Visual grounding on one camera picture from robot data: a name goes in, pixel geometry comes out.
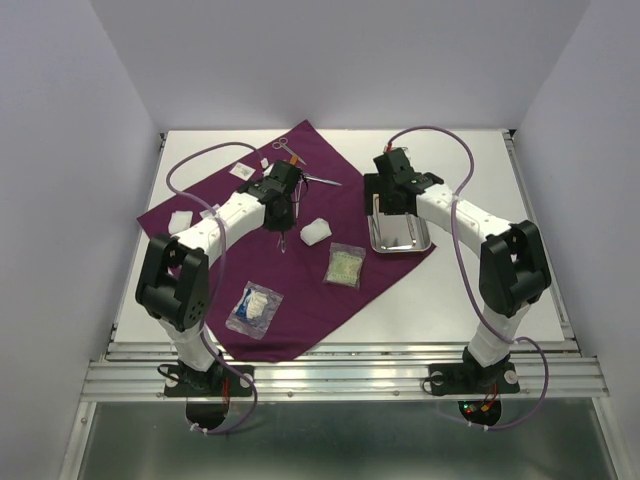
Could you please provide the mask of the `steel scalpel handle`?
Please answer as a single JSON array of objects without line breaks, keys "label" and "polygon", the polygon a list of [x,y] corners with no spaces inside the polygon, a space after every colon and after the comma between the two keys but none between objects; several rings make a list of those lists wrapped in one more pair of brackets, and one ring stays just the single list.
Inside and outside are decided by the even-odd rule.
[{"label": "steel scalpel handle", "polygon": [[281,253],[285,253],[287,251],[286,233],[284,231],[279,234],[277,248]]}]

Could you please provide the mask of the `steel instrument tray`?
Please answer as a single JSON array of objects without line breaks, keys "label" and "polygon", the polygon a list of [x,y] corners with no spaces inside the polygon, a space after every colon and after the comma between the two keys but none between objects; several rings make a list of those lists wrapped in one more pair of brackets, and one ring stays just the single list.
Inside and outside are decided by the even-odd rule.
[{"label": "steel instrument tray", "polygon": [[379,211],[378,195],[374,196],[374,213],[367,216],[370,244],[378,254],[417,254],[429,250],[433,243],[425,220],[416,217],[418,243],[411,244],[406,215],[385,215]]}]

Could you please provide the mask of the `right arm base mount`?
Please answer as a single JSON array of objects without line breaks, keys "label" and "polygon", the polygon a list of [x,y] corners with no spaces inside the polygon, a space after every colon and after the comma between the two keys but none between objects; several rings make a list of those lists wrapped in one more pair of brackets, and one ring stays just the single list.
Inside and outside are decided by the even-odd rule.
[{"label": "right arm base mount", "polygon": [[465,348],[460,362],[430,364],[427,370],[421,381],[422,391],[435,397],[463,396],[458,401],[461,420],[487,430],[497,427],[501,418],[500,396],[520,392],[510,354],[483,367]]}]

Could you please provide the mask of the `steel hemostat forceps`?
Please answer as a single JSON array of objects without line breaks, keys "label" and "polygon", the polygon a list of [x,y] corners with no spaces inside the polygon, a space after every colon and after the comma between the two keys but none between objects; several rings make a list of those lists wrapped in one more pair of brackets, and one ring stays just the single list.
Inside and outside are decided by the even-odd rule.
[{"label": "steel hemostat forceps", "polygon": [[334,187],[341,187],[342,186],[342,184],[337,182],[337,181],[329,180],[329,179],[323,179],[323,178],[311,175],[311,174],[309,174],[307,172],[303,172],[300,180],[298,181],[297,186],[294,189],[293,204],[294,204],[294,207],[295,207],[295,210],[294,210],[295,218],[299,217],[300,209],[301,209],[301,203],[302,203],[303,199],[305,198],[305,196],[307,195],[307,193],[309,191],[309,183],[310,182],[316,182],[316,183],[329,185],[329,186],[334,186]]}]

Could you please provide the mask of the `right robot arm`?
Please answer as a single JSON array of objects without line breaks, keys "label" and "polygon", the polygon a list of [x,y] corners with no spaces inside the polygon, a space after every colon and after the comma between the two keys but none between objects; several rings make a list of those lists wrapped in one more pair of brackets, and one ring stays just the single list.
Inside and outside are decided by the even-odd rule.
[{"label": "right robot arm", "polygon": [[479,260],[483,304],[473,300],[472,306],[480,324],[460,378],[466,387],[482,390],[495,380],[495,365],[509,354],[523,318],[550,287],[540,231],[529,220],[510,222],[461,199],[440,177],[414,170],[400,148],[379,155],[374,164],[377,171],[364,176],[368,214],[378,209],[384,215],[413,215],[451,234],[458,261],[462,245]]}]

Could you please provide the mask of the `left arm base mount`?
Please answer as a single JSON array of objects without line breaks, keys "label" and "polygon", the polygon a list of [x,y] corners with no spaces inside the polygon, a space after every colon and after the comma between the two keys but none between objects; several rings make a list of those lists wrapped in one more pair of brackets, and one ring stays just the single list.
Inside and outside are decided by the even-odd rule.
[{"label": "left arm base mount", "polygon": [[185,400],[185,418],[191,431],[225,435],[239,429],[257,406],[254,368],[240,366],[238,374],[214,363],[206,372],[181,361],[162,363],[157,373],[164,380],[162,396]]}]

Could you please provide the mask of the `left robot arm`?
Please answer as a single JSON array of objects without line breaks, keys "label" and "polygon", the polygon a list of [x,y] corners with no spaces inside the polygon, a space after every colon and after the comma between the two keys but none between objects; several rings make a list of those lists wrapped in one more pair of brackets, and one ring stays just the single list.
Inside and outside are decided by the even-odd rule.
[{"label": "left robot arm", "polygon": [[174,342],[178,360],[189,368],[188,382],[199,393],[215,392],[223,373],[205,325],[212,304],[210,268],[222,265],[227,249],[257,229],[290,230],[293,193],[302,180],[300,168],[277,161],[268,175],[244,182],[211,216],[181,233],[149,239],[135,300]]}]

